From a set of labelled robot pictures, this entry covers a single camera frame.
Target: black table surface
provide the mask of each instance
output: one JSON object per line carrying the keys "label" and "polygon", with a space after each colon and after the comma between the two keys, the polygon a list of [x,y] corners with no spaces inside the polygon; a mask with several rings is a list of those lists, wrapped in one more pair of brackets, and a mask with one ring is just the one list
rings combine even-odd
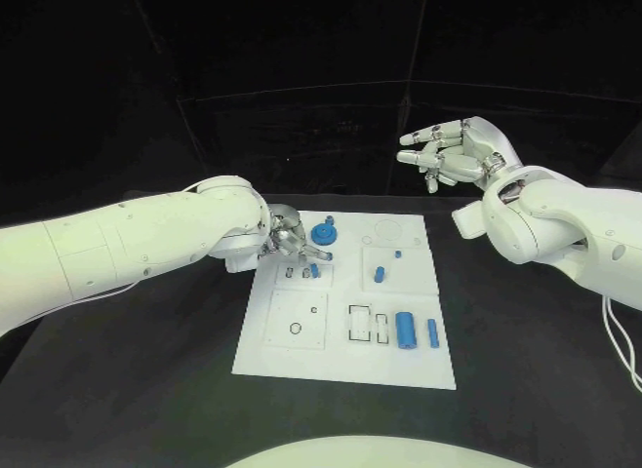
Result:
{"label": "black table surface", "polygon": [[[600,297],[511,264],[450,218],[471,199],[269,196],[422,214],[458,390],[233,375],[254,278],[213,258],[53,314],[0,384],[0,466],[218,467],[337,435],[424,439],[535,467],[642,467],[642,395]],[[642,313],[616,315],[636,344]]]}

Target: blue gear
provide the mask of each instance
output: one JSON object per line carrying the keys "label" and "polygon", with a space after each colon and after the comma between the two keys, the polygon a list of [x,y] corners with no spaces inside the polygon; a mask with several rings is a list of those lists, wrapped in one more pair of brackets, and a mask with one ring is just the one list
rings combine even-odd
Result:
{"label": "blue gear", "polygon": [[329,246],[338,239],[338,230],[332,224],[334,220],[331,218],[312,229],[312,241],[318,246]]}

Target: white board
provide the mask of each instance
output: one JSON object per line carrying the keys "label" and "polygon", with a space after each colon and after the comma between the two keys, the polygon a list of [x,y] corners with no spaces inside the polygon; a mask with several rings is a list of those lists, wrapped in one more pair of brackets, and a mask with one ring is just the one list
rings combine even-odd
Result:
{"label": "white board", "polygon": [[[309,231],[328,215],[338,240],[319,246],[332,252],[332,261],[312,260],[319,278],[303,276],[298,257],[276,254],[262,259],[233,373],[453,390],[424,219],[300,212]],[[416,349],[399,348],[399,312],[414,316]],[[439,348],[430,344],[429,319],[437,321]]]}

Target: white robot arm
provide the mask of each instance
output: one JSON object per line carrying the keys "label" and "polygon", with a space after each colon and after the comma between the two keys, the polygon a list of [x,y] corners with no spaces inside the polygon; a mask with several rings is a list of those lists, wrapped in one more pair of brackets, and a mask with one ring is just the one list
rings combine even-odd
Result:
{"label": "white robot arm", "polygon": [[514,263],[554,266],[589,290],[642,310],[642,193],[584,187],[564,175],[522,166],[507,136],[484,118],[435,125],[401,138],[426,142],[399,161],[437,183],[473,182],[484,201],[453,213],[462,237],[488,234]]}
{"label": "white robot arm", "polygon": [[0,336],[47,312],[207,255],[227,271],[275,253],[321,259],[300,215],[267,205],[251,184],[214,177],[182,192],[0,229]]}

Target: white curved surface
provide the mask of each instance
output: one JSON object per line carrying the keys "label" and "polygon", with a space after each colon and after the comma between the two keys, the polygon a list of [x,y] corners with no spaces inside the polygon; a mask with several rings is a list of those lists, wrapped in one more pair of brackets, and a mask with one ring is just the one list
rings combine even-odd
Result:
{"label": "white curved surface", "polygon": [[396,437],[342,436],[272,448],[228,468],[528,468],[468,448]]}

